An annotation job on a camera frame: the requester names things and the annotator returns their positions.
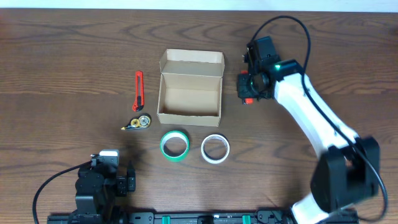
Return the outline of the red black stapler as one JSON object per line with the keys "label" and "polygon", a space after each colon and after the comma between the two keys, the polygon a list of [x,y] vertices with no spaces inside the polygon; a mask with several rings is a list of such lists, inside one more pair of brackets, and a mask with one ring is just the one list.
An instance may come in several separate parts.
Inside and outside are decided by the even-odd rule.
{"label": "red black stapler", "polygon": [[[248,71],[247,70],[242,70],[241,73],[242,74],[248,74]],[[250,104],[253,104],[253,102],[254,102],[253,98],[245,98],[245,99],[243,99],[243,104],[244,105],[250,105]]]}

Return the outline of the red utility knife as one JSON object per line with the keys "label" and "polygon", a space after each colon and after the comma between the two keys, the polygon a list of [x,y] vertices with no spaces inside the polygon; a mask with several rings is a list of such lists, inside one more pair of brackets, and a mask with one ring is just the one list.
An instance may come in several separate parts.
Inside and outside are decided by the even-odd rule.
{"label": "red utility knife", "polygon": [[135,100],[132,106],[133,111],[140,111],[144,108],[144,73],[142,71],[135,72]]}

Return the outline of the white tape roll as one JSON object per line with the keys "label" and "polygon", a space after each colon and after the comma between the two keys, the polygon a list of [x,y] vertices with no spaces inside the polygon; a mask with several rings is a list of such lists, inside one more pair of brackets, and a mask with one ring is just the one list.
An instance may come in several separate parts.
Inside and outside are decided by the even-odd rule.
{"label": "white tape roll", "polygon": [[201,156],[209,164],[220,164],[227,160],[231,146],[222,134],[208,135],[201,143]]}

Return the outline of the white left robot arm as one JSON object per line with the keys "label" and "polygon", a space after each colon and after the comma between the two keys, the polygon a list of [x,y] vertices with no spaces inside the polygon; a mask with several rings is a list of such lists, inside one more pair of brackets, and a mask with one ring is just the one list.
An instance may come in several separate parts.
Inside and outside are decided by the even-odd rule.
{"label": "white left robot arm", "polygon": [[127,212],[116,205],[116,198],[136,189],[136,171],[131,162],[126,175],[118,175],[117,164],[104,159],[91,161],[79,169],[75,188],[76,210],[69,215],[68,223],[129,223]]}

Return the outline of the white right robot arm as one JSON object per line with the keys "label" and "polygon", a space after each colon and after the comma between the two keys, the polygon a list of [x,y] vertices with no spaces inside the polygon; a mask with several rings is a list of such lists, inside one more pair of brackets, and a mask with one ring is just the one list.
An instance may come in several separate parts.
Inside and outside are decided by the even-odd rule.
{"label": "white right robot arm", "polygon": [[323,101],[296,60],[245,60],[247,71],[238,76],[243,100],[273,99],[293,117],[310,141],[318,164],[310,193],[291,206],[294,223],[321,223],[347,208],[382,193],[380,147],[372,137],[361,138]]}

